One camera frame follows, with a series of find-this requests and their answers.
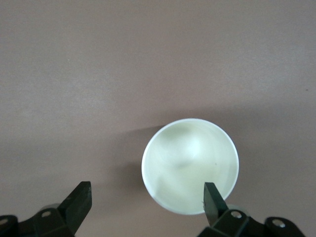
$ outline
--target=white ceramic cup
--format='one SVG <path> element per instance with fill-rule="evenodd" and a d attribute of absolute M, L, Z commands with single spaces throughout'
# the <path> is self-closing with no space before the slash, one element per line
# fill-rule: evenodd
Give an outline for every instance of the white ceramic cup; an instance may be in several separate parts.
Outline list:
<path fill-rule="evenodd" d="M 169 211 L 204 212 L 204 183 L 213 182 L 225 200 L 239 170 L 236 148 L 219 126 L 198 118 L 174 121 L 149 141 L 142 160 L 144 184 Z"/>

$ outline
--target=screw hole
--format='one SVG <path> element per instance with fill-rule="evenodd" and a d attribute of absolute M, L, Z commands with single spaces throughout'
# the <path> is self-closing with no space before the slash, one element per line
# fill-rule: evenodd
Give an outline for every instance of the screw hole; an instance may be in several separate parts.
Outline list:
<path fill-rule="evenodd" d="M 9 221 L 8 218 L 4 218 L 4 219 L 0 220 L 0 225 L 4 225 L 8 221 Z"/>
<path fill-rule="evenodd" d="M 280 228 L 284 228 L 285 227 L 285 223 L 279 219 L 274 219 L 272 221 L 272 223 L 277 226 L 277 227 L 280 227 Z"/>
<path fill-rule="evenodd" d="M 232 211 L 231 215 L 237 219 L 240 219 L 242 217 L 242 215 L 238 211 Z"/>
<path fill-rule="evenodd" d="M 43 213 L 41 214 L 41 216 L 42 216 L 42 217 L 46 217 L 46 216 L 49 216 L 50 214 L 51 214 L 50 211 L 46 211 L 46 212 L 43 212 Z"/>

